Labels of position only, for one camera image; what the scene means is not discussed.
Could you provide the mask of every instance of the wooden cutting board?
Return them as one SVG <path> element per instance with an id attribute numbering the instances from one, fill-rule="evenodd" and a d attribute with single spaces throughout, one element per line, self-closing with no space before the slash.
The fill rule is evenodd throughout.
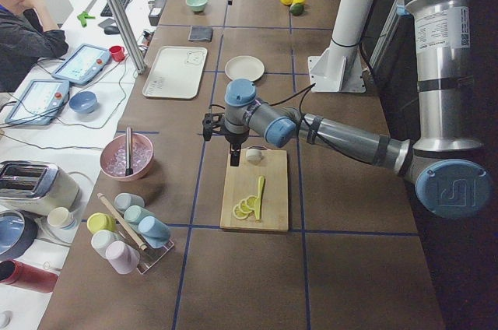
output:
<path id="1" fill-rule="evenodd" d="M 259 163 L 246 160 L 246 150 L 240 153 L 238 167 L 226 164 L 225 188 L 219 225 L 223 229 L 287 231 L 289 229 L 289 194 L 287 184 L 287 151 L 262 150 Z M 265 189 L 261 201 L 261 219 L 254 214 L 236 219 L 233 207 L 249 195 L 258 194 L 258 177 L 265 176 Z"/>

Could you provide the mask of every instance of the red cylinder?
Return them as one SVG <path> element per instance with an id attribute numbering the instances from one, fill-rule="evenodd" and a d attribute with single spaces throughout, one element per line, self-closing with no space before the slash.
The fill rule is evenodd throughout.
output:
<path id="1" fill-rule="evenodd" d="M 0 283 L 23 289 L 51 293 L 58 276 L 16 260 L 0 262 Z"/>

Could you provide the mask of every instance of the pot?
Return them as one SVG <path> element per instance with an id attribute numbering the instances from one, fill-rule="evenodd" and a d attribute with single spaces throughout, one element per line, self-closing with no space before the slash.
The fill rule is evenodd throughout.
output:
<path id="1" fill-rule="evenodd" d="M 0 261 L 22 256 L 37 235 L 38 225 L 21 212 L 0 212 Z"/>

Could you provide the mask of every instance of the warning label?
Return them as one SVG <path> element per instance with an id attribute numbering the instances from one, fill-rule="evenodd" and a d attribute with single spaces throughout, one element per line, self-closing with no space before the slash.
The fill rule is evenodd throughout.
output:
<path id="1" fill-rule="evenodd" d="M 468 7 L 453 7 L 415 21 L 416 51 L 470 47 Z"/>

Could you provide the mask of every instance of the pink bowl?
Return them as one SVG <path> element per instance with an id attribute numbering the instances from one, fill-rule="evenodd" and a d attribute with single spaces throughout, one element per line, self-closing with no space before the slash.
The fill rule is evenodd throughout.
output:
<path id="1" fill-rule="evenodd" d="M 126 134 L 110 141 L 100 154 L 100 169 L 109 177 L 118 181 L 133 181 L 145 176 L 153 165 L 154 147 L 143 134 L 133 133 L 132 167 L 133 174 L 125 176 Z"/>

